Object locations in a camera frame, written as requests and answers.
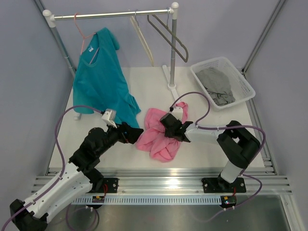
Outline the pink t shirt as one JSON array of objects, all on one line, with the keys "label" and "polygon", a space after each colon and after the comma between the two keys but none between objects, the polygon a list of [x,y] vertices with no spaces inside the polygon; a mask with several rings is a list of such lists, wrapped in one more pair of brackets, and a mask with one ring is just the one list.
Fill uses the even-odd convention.
[{"label": "pink t shirt", "polygon": [[181,142],[174,138],[165,137],[165,127],[160,119],[167,114],[157,108],[148,109],[145,119],[145,131],[138,138],[135,146],[137,150],[149,153],[149,156],[160,162],[172,161],[181,145]]}]

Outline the cream hanger with metal hook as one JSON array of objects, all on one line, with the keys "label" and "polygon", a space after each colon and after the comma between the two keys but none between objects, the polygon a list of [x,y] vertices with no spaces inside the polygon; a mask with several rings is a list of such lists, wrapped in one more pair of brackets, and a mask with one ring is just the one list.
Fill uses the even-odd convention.
[{"label": "cream hanger with metal hook", "polygon": [[137,36],[138,36],[138,38],[141,42],[141,45],[143,46],[143,49],[144,49],[144,51],[145,51],[145,53],[146,53],[146,55],[147,55],[147,57],[150,61],[151,66],[154,67],[154,58],[153,58],[153,55],[152,55],[152,51],[151,51],[149,45],[147,44],[147,41],[146,41],[146,39],[145,39],[141,29],[140,29],[139,23],[137,21],[136,12],[134,12],[134,15],[130,17],[130,22],[135,29],[135,32],[136,32],[136,34],[137,34]]}]

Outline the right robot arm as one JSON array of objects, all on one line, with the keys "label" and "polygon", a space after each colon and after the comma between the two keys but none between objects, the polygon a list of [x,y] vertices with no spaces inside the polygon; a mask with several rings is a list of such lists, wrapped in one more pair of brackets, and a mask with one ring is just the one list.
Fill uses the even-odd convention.
[{"label": "right robot arm", "polygon": [[246,186],[240,176],[254,160],[261,148],[260,142],[245,126],[232,120],[217,128],[202,128],[192,121],[182,123],[171,113],[160,119],[165,136],[180,142],[207,142],[220,146],[228,162],[217,177],[204,177],[204,193],[244,193]]}]

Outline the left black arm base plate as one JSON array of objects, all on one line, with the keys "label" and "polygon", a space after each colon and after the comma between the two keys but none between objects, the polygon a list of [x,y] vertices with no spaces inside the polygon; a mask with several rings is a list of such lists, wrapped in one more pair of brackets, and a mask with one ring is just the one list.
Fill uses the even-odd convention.
[{"label": "left black arm base plate", "polygon": [[118,178],[103,178],[92,184],[89,193],[117,193]]}]

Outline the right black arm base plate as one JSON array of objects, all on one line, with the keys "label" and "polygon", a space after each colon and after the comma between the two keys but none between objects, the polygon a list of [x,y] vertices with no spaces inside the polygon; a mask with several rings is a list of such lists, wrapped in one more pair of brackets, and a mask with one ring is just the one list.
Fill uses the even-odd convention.
[{"label": "right black arm base plate", "polygon": [[228,183],[219,177],[206,177],[201,180],[204,193],[246,193],[243,178],[237,178],[233,183]]}]

